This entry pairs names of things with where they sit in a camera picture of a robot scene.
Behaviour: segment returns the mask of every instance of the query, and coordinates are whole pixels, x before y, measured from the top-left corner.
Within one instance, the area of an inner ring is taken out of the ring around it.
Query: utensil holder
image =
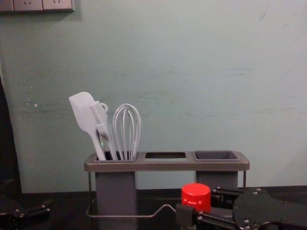
[[[241,152],[224,150],[138,152],[134,161],[98,161],[97,155],[92,154],[84,162],[84,169],[89,173],[90,193],[91,173],[95,173],[98,216],[91,213],[91,198],[88,216],[99,218],[100,230],[137,230],[137,218],[152,218],[165,207],[175,210],[165,204],[152,215],[138,216],[135,172],[195,171],[197,183],[212,189],[237,188],[238,171],[244,172],[243,186],[246,186],[249,161]]]

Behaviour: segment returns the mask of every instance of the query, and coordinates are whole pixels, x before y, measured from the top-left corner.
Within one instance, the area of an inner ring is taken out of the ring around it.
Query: white spatula
[[[90,105],[95,102],[93,97],[88,92],[80,92],[69,97],[69,101],[79,127],[92,138],[98,159],[105,161],[106,156],[100,146],[95,117],[90,109]]]

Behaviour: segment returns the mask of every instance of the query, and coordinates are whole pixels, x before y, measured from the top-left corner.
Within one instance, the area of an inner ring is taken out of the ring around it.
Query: dark table surface
[[[307,205],[307,186],[267,187],[269,193],[277,199]],[[88,192],[23,194],[18,202],[24,207],[40,205],[44,200],[52,198],[49,220],[26,230],[90,230],[90,219],[85,211],[89,205]],[[162,204],[176,205],[180,202],[179,189],[139,190],[139,212],[143,215],[153,214]],[[141,220],[140,230],[177,230],[175,214],[171,210],[163,210],[152,220]]]

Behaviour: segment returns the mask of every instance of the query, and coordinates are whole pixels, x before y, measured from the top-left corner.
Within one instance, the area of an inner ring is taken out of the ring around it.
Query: spatula head
[[[88,92],[80,92],[69,97],[69,101],[79,127],[87,133],[96,130],[94,115],[90,109],[90,105],[94,103],[93,97]]]

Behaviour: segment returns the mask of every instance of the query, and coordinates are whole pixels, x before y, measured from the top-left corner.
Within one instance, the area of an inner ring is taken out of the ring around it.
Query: metal rod
[[[243,188],[246,190],[246,171],[243,171]]]
[[[148,216],[121,216],[121,215],[112,215],[112,216],[98,216],[98,215],[91,215],[89,214],[89,209],[90,207],[87,208],[86,210],[86,214],[88,217],[90,218],[153,218],[155,217],[163,208],[168,207],[169,209],[171,209],[173,212],[176,213],[176,210],[168,204],[162,205],[158,210],[156,210],[155,213],[153,213],[152,215],[148,215]]]
[[[90,205],[89,205],[89,211],[90,214],[92,214],[93,211],[93,202],[92,202],[92,177],[91,173],[88,173],[88,191],[89,191],[89,199],[90,199]],[[91,218],[91,230],[93,230],[93,219]]]

